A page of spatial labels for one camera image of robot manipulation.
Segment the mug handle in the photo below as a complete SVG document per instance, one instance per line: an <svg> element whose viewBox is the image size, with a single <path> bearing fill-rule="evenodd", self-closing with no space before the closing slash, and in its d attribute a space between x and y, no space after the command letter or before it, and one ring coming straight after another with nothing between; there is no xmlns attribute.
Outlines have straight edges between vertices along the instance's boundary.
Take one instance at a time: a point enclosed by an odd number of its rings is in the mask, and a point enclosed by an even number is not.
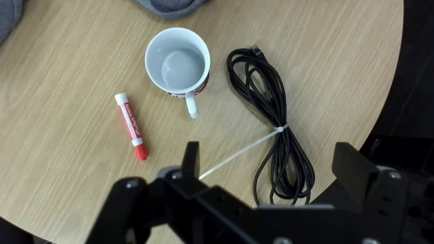
<svg viewBox="0 0 434 244"><path fill-rule="evenodd" d="M192 120L197 118L199 111L197 111L197 106L195 103L193 92L185 95L185 103L187 103L187 110L188 110L189 117Z"/></svg>

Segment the white mug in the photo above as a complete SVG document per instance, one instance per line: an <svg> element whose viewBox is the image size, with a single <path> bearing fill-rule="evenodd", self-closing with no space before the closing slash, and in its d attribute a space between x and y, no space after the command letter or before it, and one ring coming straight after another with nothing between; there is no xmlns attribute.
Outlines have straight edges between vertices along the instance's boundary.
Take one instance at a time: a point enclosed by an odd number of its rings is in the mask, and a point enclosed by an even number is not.
<svg viewBox="0 0 434 244"><path fill-rule="evenodd" d="M197 34L181 27L162 30L146 48L145 69L159 90L185 99L191 118L199 116L195 95L207 83L210 55Z"/></svg>

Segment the red marker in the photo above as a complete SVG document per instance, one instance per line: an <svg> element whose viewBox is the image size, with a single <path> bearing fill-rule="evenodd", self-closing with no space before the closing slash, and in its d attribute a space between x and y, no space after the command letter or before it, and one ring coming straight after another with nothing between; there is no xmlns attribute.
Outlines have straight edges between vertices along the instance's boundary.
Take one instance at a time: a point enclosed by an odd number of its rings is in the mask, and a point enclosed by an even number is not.
<svg viewBox="0 0 434 244"><path fill-rule="evenodd" d="M131 107L130 107L130 102L126 98L126 94L117 94L113 97L116 99L116 103L120 109L126 129L130 135L131 139L131 144L134 147L135 151L135 156L139 160L146 160L147 159L147 151L143 145L143 140L140 139L136 122L134 120Z"/></svg>

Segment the black cable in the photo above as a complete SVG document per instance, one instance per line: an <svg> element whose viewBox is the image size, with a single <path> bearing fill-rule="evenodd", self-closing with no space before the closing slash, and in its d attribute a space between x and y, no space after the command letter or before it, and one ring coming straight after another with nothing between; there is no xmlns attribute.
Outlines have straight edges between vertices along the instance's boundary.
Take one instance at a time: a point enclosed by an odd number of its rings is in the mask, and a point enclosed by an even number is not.
<svg viewBox="0 0 434 244"><path fill-rule="evenodd" d="M257 48L233 50L227 56L226 67L233 90L242 99L250 103L273 128L287 125L286 94L280 76ZM275 136L273 145L254 174L256 205L263 204L257 196L257 181L268 162L271 162L269 204L273 204L273 196L291 200L292 205L298 198L305 198L307 204L314 172L288 126Z"/></svg>

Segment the wooden table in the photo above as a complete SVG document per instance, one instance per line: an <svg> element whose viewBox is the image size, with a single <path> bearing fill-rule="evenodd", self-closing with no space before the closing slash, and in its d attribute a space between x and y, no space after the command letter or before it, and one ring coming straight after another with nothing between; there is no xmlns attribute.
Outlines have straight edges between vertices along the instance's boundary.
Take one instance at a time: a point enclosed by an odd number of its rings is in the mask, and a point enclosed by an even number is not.
<svg viewBox="0 0 434 244"><path fill-rule="evenodd" d="M199 33L211 52L196 121L143 71L149 40L172 26ZM159 168L180 163L192 140L200 141L203 172L269 133L226 78L227 53L254 44L284 82L288 125L315 170L315 197L333 181L334 143L359 148L372 129L394 75L401 27L397 0L212 0L176 22L130 0L32 0L0 48L0 216L55 243L82 243L116 179L153 181ZM134 106L150 151L146 163L132 156L117 92ZM250 205L252 175L269 144L204 182Z"/></svg>

